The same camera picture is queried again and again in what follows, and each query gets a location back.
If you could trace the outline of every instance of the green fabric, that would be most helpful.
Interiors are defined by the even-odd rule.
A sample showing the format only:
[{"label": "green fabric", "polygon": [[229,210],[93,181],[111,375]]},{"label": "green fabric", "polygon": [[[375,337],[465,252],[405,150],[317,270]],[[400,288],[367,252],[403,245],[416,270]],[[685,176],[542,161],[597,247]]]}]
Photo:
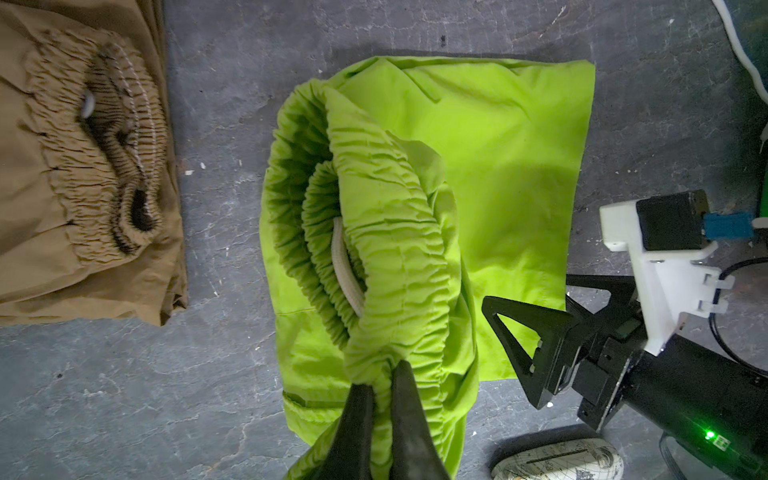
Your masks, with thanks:
[{"label": "green fabric", "polygon": [[768,167],[766,167],[766,176],[763,178],[763,199],[760,201],[760,216],[768,217]]},{"label": "green fabric", "polygon": [[[388,57],[289,97],[260,219],[286,420],[313,444],[287,478],[323,460],[350,382],[376,392],[371,467],[387,478],[400,359],[456,475],[478,382],[514,378],[482,298],[564,308],[593,89],[585,61]],[[339,215],[366,291],[361,318],[331,264]],[[535,334],[510,327],[535,348]]]}]

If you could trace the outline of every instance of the gray concrete floor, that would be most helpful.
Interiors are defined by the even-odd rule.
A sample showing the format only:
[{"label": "gray concrete floor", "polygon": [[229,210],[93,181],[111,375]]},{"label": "gray concrete floor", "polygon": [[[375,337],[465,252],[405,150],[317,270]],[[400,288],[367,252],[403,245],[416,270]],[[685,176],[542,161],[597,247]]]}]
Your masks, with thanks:
[{"label": "gray concrete floor", "polygon": [[[160,329],[79,320],[0,330],[0,478],[276,479],[306,449],[282,412],[260,192],[278,107],[294,85],[354,61],[593,61],[573,273],[628,271],[627,258],[599,242],[602,204],[700,187],[714,210],[754,203],[768,109],[709,0],[168,0],[166,12],[179,171],[194,170],[180,177],[190,309]],[[768,73],[768,5],[746,0],[733,13]],[[759,253],[760,244],[731,243],[713,263]],[[767,281],[766,268],[741,273],[723,316],[725,337],[763,366]],[[686,334],[714,345],[703,322]],[[575,394],[554,403],[536,411],[517,382],[481,385],[459,478],[487,478],[494,460],[531,441],[521,435],[583,430],[570,426]],[[666,478],[659,435],[629,408],[608,426],[625,478]],[[690,478],[722,478],[677,454]]]}]

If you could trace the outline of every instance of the folded cloth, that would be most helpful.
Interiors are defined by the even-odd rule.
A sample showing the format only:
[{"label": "folded cloth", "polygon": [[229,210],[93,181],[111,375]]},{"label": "folded cloth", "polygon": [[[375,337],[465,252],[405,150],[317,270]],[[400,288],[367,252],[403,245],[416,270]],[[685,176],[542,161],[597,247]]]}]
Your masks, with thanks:
[{"label": "folded cloth", "polygon": [[38,3],[0,2],[0,325],[162,324],[187,294],[160,6]]},{"label": "folded cloth", "polygon": [[[350,383],[376,393],[371,469],[387,478],[401,359],[456,475],[478,382],[514,375],[480,321],[482,298],[564,308],[593,90],[584,61],[388,57],[288,98],[260,218],[286,420],[313,444],[287,478],[322,462]],[[338,216],[361,316],[333,266]],[[534,333],[510,328],[535,348]]]}]

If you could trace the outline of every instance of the brown pants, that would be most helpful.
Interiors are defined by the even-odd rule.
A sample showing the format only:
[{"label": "brown pants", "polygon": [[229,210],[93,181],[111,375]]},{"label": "brown pants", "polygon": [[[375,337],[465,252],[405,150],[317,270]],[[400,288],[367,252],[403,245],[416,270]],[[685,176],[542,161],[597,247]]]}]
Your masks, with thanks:
[{"label": "brown pants", "polygon": [[0,325],[187,305],[164,49],[155,0],[0,2]]}]

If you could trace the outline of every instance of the black cable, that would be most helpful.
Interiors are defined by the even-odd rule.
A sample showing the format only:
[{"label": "black cable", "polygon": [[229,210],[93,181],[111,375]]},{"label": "black cable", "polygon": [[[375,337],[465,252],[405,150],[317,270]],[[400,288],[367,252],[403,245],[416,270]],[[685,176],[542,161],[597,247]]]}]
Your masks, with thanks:
[{"label": "black cable", "polygon": [[[720,280],[725,280],[731,273],[735,272],[736,270],[740,268],[744,268],[745,266],[750,265],[757,265],[758,263],[768,263],[768,257],[757,257],[757,258],[750,258],[748,260],[744,260],[743,262],[735,263],[720,274]],[[715,296],[712,299],[712,304],[717,305],[717,302],[720,300],[720,289],[715,290]],[[747,367],[748,369],[752,370],[755,373],[759,373],[763,376],[768,376],[768,370],[764,370],[761,368],[756,367],[755,365],[752,365],[751,363],[747,362],[746,360],[739,357],[730,347],[725,343],[725,340],[723,340],[723,337],[720,336],[720,331],[717,328],[717,318],[715,317],[714,313],[710,313],[710,330],[712,332],[712,335],[715,337],[715,341],[718,345],[720,345],[720,348],[725,351],[725,353],[728,354],[728,356],[733,359],[734,362],[739,363],[742,366]]]},{"label": "black cable", "polygon": [[667,468],[672,474],[672,477],[674,478],[674,480],[688,480],[687,478],[685,478],[683,471],[680,470],[680,467],[677,465],[677,462],[674,461],[674,457],[672,456],[672,452],[670,452],[669,447],[667,447],[668,438],[670,438],[670,436],[667,435],[666,432],[664,432],[661,434],[661,438],[659,439],[659,451],[661,451],[661,458],[663,458],[664,463],[667,464]]},{"label": "black cable", "polygon": [[[750,266],[750,265],[757,265],[758,263],[768,263],[768,257],[750,258],[749,260],[744,260],[743,262],[735,263],[729,266],[728,268],[726,268],[725,270],[723,270],[723,272],[720,274],[720,280],[725,280],[726,278],[728,278],[728,276],[731,273],[735,272],[740,268],[744,268],[745,266]],[[714,298],[712,299],[713,305],[717,305],[717,302],[720,301],[721,291],[722,290],[719,288],[715,290],[715,295],[714,295]],[[730,347],[723,340],[723,337],[720,336],[720,331],[717,328],[717,317],[715,316],[714,313],[710,313],[710,330],[712,331],[712,335],[715,337],[717,344],[720,345],[720,348],[722,348],[723,351],[727,353],[728,356],[731,359],[733,359],[734,362],[747,367],[748,369],[752,370],[755,373],[759,373],[760,375],[763,375],[763,376],[768,376],[768,370],[764,370],[756,367],[755,365],[752,365],[751,363],[739,357],[733,350],[730,349]],[[661,438],[659,439],[659,451],[661,452],[661,458],[663,458],[664,463],[667,464],[667,468],[672,474],[672,477],[674,478],[674,480],[687,480],[685,478],[685,475],[683,474],[683,471],[680,470],[680,466],[678,466],[677,462],[675,462],[675,459],[672,456],[672,452],[670,452],[669,447],[667,447],[668,438],[669,438],[669,435],[667,435],[667,433],[664,432],[661,434]]]}]

